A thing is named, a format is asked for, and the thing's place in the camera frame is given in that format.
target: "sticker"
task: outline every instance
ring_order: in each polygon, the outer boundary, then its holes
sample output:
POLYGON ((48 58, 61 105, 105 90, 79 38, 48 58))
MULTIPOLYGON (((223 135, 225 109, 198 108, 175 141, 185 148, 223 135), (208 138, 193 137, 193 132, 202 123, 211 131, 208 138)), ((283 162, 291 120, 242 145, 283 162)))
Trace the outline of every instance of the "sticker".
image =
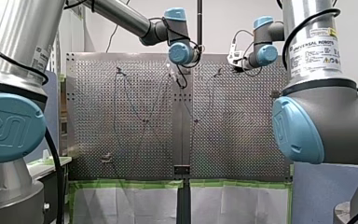
POLYGON ((320 35, 321 36, 328 35, 328 36, 337 37, 337 31, 333 28, 316 28, 316 29, 310 30, 311 37, 320 36, 320 35))
POLYGON ((320 69, 341 72, 338 41, 332 36, 315 36, 296 43, 289 49, 292 76, 307 76, 320 69))
POLYGON ((49 55, 48 51, 37 46, 34 50, 32 67, 41 72, 45 72, 45 68, 48 65, 49 55))

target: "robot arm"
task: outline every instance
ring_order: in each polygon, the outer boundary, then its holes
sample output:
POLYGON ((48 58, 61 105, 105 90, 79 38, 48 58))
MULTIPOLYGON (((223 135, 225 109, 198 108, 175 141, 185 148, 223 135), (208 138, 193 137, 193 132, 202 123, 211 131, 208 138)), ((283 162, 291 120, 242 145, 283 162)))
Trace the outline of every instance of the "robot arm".
MULTIPOLYGON (((342 75, 336 11, 330 0, 308 2, 283 1, 289 85, 273 106, 275 139, 292 161, 358 164, 358 92, 342 75)), ((258 19, 254 52, 244 67, 273 63, 278 52, 272 42, 283 41, 282 34, 281 23, 258 19)))
POLYGON ((245 55, 245 51, 236 51, 237 43, 234 38, 228 62, 235 66, 236 70, 252 70, 261 66, 274 63, 278 58, 278 51, 273 42, 284 41, 283 23, 274 21, 266 16, 257 19, 254 23, 254 50, 245 55))
POLYGON ((153 23, 120 0, 87 1, 85 5, 137 35, 145 46, 168 41, 169 57, 175 64, 195 63, 200 56, 199 49, 190 47, 186 14, 182 8, 174 7, 166 10, 164 19, 153 23))
MULTIPOLYGON (((0 223, 17 219, 21 223, 42 224, 43 185, 33 181, 23 157, 33 152, 46 136, 43 110, 48 97, 42 85, 57 34, 65 0, 9 0, 0 24, 0 223), (32 201, 26 212, 24 201, 32 201)), ((95 0, 87 6, 140 37, 146 46, 168 41, 173 63, 184 65, 200 59, 190 47, 186 15, 171 8, 161 21, 153 23, 118 0, 95 0)), ((61 169, 53 153, 57 174, 61 169)), ((58 204, 63 205, 63 177, 58 178, 58 204)), ((62 207, 58 221, 61 223, 62 207)))

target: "ur logo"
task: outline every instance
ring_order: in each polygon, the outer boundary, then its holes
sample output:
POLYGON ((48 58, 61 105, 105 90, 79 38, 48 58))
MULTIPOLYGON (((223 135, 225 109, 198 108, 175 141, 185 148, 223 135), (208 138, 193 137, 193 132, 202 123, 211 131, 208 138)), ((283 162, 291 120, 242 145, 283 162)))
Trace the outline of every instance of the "ur logo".
POLYGON ((0 147, 23 147, 31 118, 0 110, 0 147))

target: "light blue joint cap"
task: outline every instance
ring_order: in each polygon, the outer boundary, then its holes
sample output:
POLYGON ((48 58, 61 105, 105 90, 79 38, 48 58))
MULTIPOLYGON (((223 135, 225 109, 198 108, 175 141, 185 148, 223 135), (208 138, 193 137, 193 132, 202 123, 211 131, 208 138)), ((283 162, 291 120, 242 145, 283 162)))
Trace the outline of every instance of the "light blue joint cap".
POLYGON ((187 64, 191 63, 193 58, 192 48, 182 42, 176 42, 170 46, 169 57, 171 62, 175 64, 187 64))
POLYGON ((274 22, 274 19, 270 16, 260 17, 254 22, 254 29, 257 30, 261 26, 274 22))
POLYGON ((172 21, 186 21, 185 9, 182 7, 172 7, 165 11, 164 17, 172 21))
POLYGON ((292 161, 320 164, 324 145, 307 112, 294 99, 281 97, 272 107, 272 126, 280 151, 292 161))
POLYGON ((265 45, 257 52, 257 62, 267 66, 278 59, 278 50, 273 45, 265 45))
POLYGON ((34 102, 19 95, 0 93, 0 163, 33 152, 45 131, 45 117, 34 102))

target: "perforated metal panel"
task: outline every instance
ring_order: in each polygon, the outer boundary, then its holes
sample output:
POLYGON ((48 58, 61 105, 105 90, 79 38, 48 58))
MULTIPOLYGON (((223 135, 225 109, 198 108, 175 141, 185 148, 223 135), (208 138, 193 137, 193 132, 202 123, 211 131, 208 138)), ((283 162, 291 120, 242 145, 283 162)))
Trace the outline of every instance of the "perforated metal panel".
POLYGON ((257 71, 233 73, 226 56, 204 55, 193 83, 192 178, 289 177, 271 122, 271 93, 283 89, 286 73, 281 63, 257 71))
POLYGON ((172 179, 165 56, 82 53, 68 60, 70 177, 172 179))
POLYGON ((180 162, 192 178, 289 177, 271 125, 271 92, 286 83, 279 63, 248 77, 226 55, 203 55, 179 91, 166 62, 166 54, 68 55, 72 179, 173 179, 180 162))

